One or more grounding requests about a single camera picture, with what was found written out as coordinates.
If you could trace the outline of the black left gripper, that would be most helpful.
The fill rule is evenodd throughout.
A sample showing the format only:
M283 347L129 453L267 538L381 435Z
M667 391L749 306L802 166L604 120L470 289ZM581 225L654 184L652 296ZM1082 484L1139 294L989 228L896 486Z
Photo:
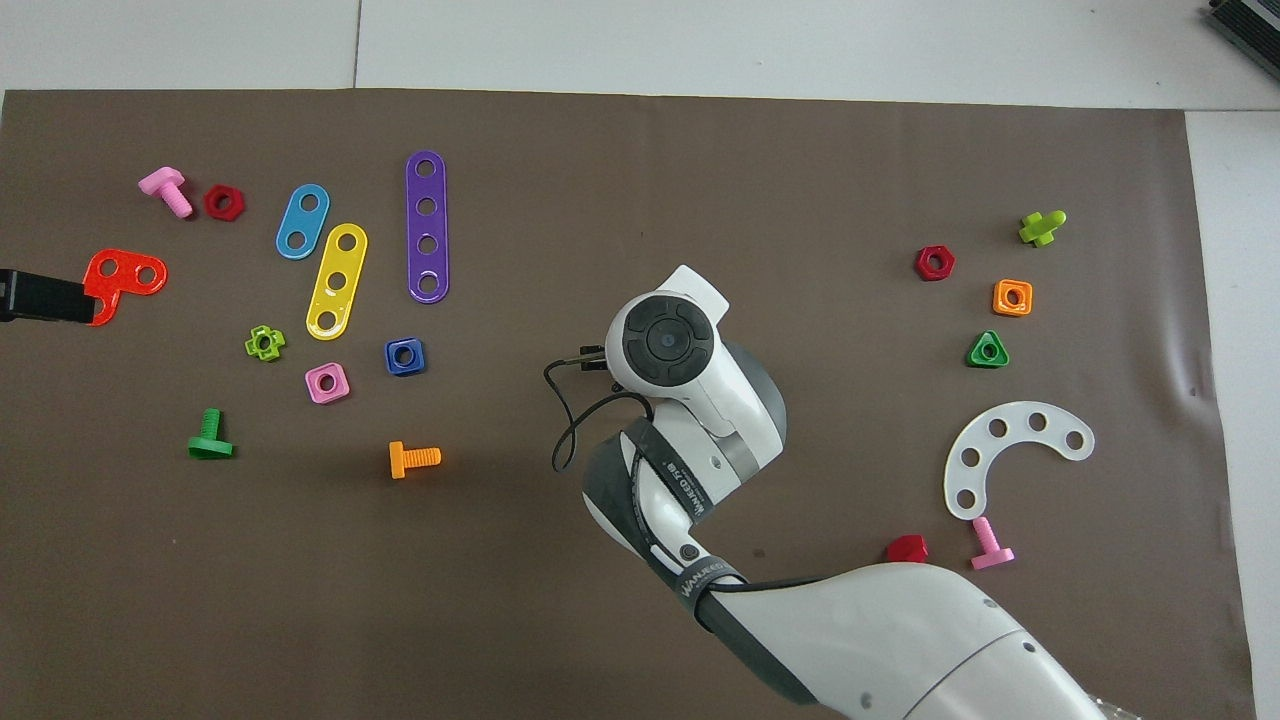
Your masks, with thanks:
M32 319L92 325L99 299L74 283L15 269L1 269L1 322Z

